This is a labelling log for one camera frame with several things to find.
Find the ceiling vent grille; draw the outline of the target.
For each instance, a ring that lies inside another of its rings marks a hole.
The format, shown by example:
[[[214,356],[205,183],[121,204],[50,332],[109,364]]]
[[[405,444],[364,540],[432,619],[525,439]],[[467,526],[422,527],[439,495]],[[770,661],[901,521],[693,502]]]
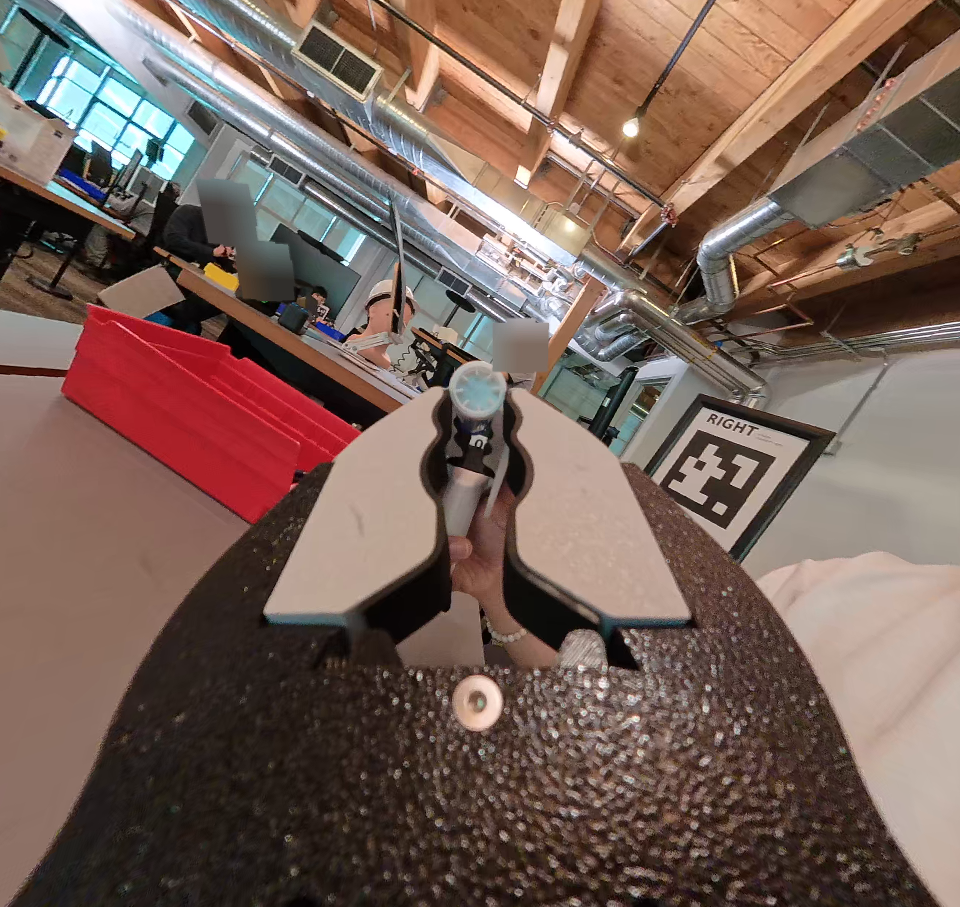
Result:
[[[366,104],[378,90],[382,66],[317,20],[305,26],[291,53],[359,103]]]

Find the round metal ventilation duct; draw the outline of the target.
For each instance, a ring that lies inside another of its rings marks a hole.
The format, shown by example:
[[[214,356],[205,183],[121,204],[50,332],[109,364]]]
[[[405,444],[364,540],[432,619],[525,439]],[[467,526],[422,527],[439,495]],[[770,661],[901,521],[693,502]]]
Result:
[[[275,14],[258,0],[165,0],[197,19],[259,66],[312,95],[383,149],[437,183],[454,205],[464,208],[495,234],[514,241],[522,253],[571,279],[598,278],[611,291],[612,306],[602,307],[582,325],[582,348],[594,360],[613,360],[647,339],[671,351],[748,407],[760,407],[768,385],[761,376],[720,347],[679,322],[652,301],[639,277],[612,260],[590,234],[563,213],[546,205],[486,161],[441,133],[412,109],[401,93],[392,93],[381,78],[368,102],[359,102],[292,54],[305,28]],[[255,89],[199,44],[150,14],[133,0],[107,0],[112,15],[157,50],[150,71],[192,93],[211,109],[257,120],[251,137],[283,152],[281,138],[296,145],[294,163],[317,167],[314,178],[354,205],[374,212],[391,202],[411,241],[438,263],[493,292],[494,278],[507,280],[505,267],[483,257],[485,241],[434,205],[406,188],[396,177],[378,172],[338,141],[306,121],[277,97]]]

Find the wooden column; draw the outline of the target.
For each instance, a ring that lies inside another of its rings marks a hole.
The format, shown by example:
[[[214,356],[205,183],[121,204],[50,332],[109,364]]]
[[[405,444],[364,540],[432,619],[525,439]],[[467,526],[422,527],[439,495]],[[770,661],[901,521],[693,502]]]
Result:
[[[551,373],[558,361],[562,358],[570,341],[582,326],[588,315],[594,309],[597,301],[605,294],[606,286],[596,277],[588,275],[582,289],[575,298],[572,306],[563,316],[556,331],[551,335],[548,343],[548,366],[543,379]]]

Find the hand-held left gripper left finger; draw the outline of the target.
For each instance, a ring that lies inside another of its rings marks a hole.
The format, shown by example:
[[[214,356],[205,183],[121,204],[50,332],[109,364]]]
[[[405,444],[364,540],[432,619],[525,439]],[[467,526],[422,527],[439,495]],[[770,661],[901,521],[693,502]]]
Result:
[[[402,642],[450,610],[451,432],[450,397],[432,387],[337,455],[265,604],[270,624]]]

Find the white cardboard box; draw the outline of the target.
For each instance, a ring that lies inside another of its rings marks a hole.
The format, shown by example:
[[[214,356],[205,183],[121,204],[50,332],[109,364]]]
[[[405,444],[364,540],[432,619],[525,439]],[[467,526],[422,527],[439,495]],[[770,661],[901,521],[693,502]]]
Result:
[[[7,87],[1,87],[1,167],[46,186],[74,144],[76,132],[48,119]]]

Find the framed poster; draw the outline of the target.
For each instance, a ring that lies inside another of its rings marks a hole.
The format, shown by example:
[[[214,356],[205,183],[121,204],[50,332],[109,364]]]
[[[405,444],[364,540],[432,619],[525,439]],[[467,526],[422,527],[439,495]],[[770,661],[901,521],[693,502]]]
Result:
[[[741,563],[834,440],[832,431],[700,394],[645,472]]]

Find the grey cardboard sheet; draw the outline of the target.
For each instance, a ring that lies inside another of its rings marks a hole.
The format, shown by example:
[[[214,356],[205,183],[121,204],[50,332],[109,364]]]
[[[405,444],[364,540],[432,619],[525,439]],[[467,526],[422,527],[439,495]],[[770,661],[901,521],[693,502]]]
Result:
[[[164,265],[152,265],[102,289],[98,301],[108,310],[146,319],[185,300],[184,292]]]

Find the dark computer monitor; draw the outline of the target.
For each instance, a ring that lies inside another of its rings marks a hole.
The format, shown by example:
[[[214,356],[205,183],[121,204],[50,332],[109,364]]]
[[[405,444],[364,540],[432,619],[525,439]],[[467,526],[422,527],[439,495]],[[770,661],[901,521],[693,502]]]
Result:
[[[298,290],[322,287],[326,290],[325,306],[336,321],[360,281],[360,274],[336,256],[326,252],[318,242],[302,232],[280,224],[270,240],[286,244],[294,268],[294,282]]]

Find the person's right forearm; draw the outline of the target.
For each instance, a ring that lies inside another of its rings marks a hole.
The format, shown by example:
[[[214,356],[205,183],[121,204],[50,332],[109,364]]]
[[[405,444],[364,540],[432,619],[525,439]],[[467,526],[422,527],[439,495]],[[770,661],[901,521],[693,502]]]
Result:
[[[501,665],[511,663],[521,668],[550,668],[558,660],[558,651],[535,637],[517,621],[508,618],[502,623],[484,617],[489,644],[486,652],[491,662]]]

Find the person's right hand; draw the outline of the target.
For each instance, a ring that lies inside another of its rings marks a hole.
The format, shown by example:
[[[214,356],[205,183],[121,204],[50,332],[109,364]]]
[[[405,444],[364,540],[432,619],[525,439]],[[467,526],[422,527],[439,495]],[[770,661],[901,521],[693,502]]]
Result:
[[[506,526],[514,494],[504,484],[491,517],[479,508],[465,537],[448,537],[451,586],[474,598],[483,613],[496,623],[510,618],[503,596],[503,562]]]

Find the background desk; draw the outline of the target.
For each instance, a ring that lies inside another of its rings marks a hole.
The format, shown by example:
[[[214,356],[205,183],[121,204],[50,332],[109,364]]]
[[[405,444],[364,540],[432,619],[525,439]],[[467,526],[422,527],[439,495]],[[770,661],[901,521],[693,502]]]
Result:
[[[60,209],[69,211],[83,218],[91,224],[100,226],[107,232],[121,237],[128,242],[133,241],[136,237],[136,232],[128,228],[121,220],[114,217],[111,213],[105,212],[92,203],[89,203],[78,194],[67,190],[66,187],[57,181],[41,184],[30,180],[30,178],[21,172],[6,165],[1,165],[1,179],[8,184],[15,185],[27,191],[32,196],[48,204],[55,205]]]

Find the rectangular metal duct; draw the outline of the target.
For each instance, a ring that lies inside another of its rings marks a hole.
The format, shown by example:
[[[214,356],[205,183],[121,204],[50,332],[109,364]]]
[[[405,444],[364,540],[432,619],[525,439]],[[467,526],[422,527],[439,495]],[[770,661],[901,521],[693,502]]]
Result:
[[[776,229],[810,229],[874,206],[959,157],[959,34],[884,83],[857,109],[799,147],[771,191],[721,222],[696,256],[703,296],[678,308],[692,325],[731,311],[730,257]]]

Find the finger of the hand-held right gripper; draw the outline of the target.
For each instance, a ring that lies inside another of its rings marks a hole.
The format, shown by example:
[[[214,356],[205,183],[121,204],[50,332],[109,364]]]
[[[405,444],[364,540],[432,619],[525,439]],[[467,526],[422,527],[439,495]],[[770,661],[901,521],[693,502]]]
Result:
[[[486,456],[485,462],[493,468],[493,475],[489,479],[486,490],[486,499],[484,501],[484,518],[492,516],[498,495],[503,482],[506,478],[511,456],[511,447],[509,442],[494,442],[490,453]]]

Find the red bin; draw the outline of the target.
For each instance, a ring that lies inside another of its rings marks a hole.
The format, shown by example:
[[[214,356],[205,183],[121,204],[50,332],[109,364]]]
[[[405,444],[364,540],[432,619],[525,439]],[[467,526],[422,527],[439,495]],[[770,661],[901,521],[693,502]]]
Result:
[[[102,306],[61,391],[250,524],[360,434],[225,345]]]

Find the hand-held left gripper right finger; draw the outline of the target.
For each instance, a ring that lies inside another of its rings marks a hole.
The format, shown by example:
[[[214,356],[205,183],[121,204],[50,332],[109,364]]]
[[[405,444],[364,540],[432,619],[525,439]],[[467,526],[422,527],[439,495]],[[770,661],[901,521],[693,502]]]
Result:
[[[618,458],[583,426],[514,389],[503,593],[531,634],[690,624],[691,611]]]

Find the black round lamp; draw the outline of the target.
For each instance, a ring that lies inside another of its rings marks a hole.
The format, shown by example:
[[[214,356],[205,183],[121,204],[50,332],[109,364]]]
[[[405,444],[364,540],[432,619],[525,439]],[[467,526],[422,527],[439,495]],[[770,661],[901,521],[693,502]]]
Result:
[[[454,341],[459,342],[466,337],[465,331],[469,330],[471,324],[474,322],[476,307],[473,301],[454,289],[446,289],[445,296],[453,306],[448,317],[438,328],[438,333],[441,334],[442,339],[446,338],[450,343]],[[464,314],[466,316],[466,320],[463,322],[465,324],[463,330],[460,330],[455,322],[458,314]]]

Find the black tripod stand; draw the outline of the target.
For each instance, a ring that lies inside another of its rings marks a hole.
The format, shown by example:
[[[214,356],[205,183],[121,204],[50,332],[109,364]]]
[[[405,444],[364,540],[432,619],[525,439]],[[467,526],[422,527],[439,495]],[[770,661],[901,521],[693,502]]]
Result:
[[[592,433],[606,447],[609,447],[618,436],[618,428],[614,427],[614,420],[634,384],[638,372],[639,368],[636,365],[624,368],[619,380],[607,391],[604,402],[597,410],[591,423]]]

